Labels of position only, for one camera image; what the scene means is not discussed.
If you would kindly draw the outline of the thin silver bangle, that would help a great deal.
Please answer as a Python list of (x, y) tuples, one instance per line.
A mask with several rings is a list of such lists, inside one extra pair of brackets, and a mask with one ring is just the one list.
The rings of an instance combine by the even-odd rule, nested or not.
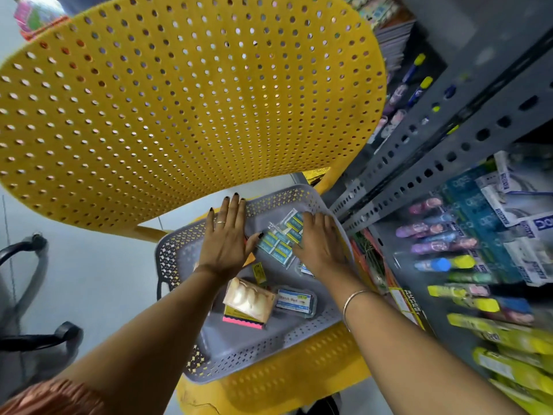
[(362, 320), (367, 310), (367, 297), (373, 298), (374, 293), (369, 290), (360, 290), (352, 293), (342, 307), (342, 321), (349, 333), (352, 327)]

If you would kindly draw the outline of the person's right hand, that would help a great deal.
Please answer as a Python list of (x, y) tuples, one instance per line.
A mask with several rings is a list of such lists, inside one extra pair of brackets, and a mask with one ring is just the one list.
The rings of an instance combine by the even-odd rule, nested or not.
[(326, 287), (337, 286), (356, 280), (349, 265), (343, 246), (301, 246), (293, 247), (293, 252), (314, 277)]

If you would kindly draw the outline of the stack of notebooks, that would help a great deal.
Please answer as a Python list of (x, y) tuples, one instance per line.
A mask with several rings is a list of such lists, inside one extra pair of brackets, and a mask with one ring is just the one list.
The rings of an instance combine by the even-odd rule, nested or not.
[(374, 31), (387, 74), (400, 69), (406, 44), (417, 19), (408, 12), (400, 12), (383, 27)]

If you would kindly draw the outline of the clear packet of blue boxes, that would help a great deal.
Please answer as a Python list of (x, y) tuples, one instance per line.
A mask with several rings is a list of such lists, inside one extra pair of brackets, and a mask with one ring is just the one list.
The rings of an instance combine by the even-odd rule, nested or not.
[(302, 215), (292, 208), (280, 222), (268, 223), (257, 248), (288, 269), (295, 259), (293, 246), (301, 243), (303, 231)]

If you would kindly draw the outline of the person's right forearm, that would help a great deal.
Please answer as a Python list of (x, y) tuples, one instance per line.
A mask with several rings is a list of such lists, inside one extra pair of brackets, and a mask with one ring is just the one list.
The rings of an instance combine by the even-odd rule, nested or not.
[[(356, 277), (328, 290), (342, 310), (352, 293), (367, 289)], [(524, 415), (382, 297), (367, 299), (351, 334), (394, 415)]]

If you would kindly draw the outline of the clear box with blue label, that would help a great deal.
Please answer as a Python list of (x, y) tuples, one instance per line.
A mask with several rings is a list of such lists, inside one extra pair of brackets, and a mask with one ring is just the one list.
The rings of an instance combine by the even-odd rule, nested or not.
[(316, 315), (317, 295), (309, 290), (292, 288), (290, 286), (276, 286), (274, 288), (276, 312), (312, 319)]

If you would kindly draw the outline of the grey slotted metal shelf rack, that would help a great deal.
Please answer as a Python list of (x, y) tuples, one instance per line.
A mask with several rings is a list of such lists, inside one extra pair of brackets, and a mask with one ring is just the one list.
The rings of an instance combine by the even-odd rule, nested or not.
[[(413, 270), (409, 244), (395, 231), (410, 205), (440, 195), (439, 185), (472, 167), (495, 164), (496, 152), (514, 143), (553, 146), (553, 0), (492, 1), (487, 20), (331, 206), (347, 234), (370, 231), (436, 338), (486, 378), (491, 372), (472, 351), (495, 345), (450, 325), (447, 315), (489, 318), (430, 296), (427, 286), (441, 279)], [(548, 317), (531, 302), (550, 292), (553, 284), (526, 287), (538, 320)]]

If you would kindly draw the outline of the row of teal packets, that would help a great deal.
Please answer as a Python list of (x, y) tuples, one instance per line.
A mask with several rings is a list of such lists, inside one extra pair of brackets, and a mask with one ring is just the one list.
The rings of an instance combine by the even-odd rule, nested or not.
[(495, 171), (495, 164), (485, 161), (439, 185), (437, 192), (455, 216), (457, 227), (466, 237), (477, 240), (473, 252), (477, 269), (491, 273), (502, 284), (521, 283), (523, 277), (500, 236), (506, 228), (477, 184), (478, 178), (488, 181)]

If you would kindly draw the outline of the row of colourful pens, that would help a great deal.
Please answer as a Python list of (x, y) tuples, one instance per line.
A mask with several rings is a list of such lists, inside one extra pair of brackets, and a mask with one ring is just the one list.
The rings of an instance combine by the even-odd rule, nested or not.
[(408, 242), (414, 271), (441, 279), (427, 286), (430, 296), (489, 319), (534, 325), (535, 313), (524, 295), (528, 274), (509, 254), (490, 211), (477, 213), (492, 218), (482, 229), (440, 195), (427, 195), (407, 213), (407, 223), (395, 235)]

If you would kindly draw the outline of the pile of pastel stationery packets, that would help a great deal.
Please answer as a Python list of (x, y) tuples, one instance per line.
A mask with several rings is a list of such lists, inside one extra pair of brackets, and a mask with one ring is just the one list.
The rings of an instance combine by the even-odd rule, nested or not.
[(370, 23), (372, 30), (383, 27), (400, 10), (395, 0), (346, 0), (358, 15)]

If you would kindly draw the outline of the orange pleated sleeve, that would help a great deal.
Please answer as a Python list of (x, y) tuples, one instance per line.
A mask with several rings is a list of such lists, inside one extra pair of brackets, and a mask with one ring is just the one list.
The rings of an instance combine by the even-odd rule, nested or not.
[(35, 384), (0, 406), (0, 415), (110, 415), (103, 397), (85, 384), (53, 379)]

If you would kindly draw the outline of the pile of green yellow packets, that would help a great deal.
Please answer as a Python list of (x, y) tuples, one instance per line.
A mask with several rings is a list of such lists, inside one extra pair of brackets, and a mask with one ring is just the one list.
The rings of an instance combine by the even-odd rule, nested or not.
[(491, 384), (529, 415), (553, 415), (553, 333), (458, 313), (447, 320), (495, 345), (472, 351), (474, 362), (491, 372)]

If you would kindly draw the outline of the grey plastic lattice basket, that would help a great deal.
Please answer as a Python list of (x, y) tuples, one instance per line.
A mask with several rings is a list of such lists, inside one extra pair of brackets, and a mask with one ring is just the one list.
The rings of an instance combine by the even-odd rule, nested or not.
[[(279, 223), (292, 210), (330, 214), (315, 188), (294, 185), (248, 200), (246, 235), (267, 232), (271, 224)], [(156, 245), (158, 300), (162, 297), (162, 283), (166, 283), (172, 291), (193, 272), (204, 240), (204, 223), (203, 218), (172, 231)], [(294, 258), (285, 267), (257, 248), (254, 256), (254, 263), (260, 263), (264, 269), (270, 290), (290, 288), (314, 295), (315, 314), (304, 318), (293, 312), (275, 309), (261, 328), (245, 327), (223, 320), (225, 290), (220, 291), (197, 337), (197, 351), (192, 353), (185, 367), (184, 374), (192, 382), (205, 384), (226, 377), (342, 321), (341, 310), (336, 307), (328, 290), (313, 277), (300, 274), (300, 260)]]

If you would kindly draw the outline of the orange yellow carton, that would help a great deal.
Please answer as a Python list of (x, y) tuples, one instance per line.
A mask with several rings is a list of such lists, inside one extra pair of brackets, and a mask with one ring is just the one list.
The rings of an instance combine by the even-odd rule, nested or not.
[(383, 246), (368, 229), (349, 236), (361, 278), (415, 325), (432, 337), (436, 334), (409, 288), (403, 288), (383, 255)]

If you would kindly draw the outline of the row of yellow capped pens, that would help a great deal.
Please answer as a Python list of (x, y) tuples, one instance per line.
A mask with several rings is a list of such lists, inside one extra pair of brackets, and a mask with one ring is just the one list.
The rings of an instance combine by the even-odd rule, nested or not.
[(423, 71), (426, 54), (419, 53), (412, 61), (393, 92), (387, 96), (381, 118), (367, 144), (377, 149), (390, 137), (408, 113), (419, 103), (434, 82), (434, 77)]

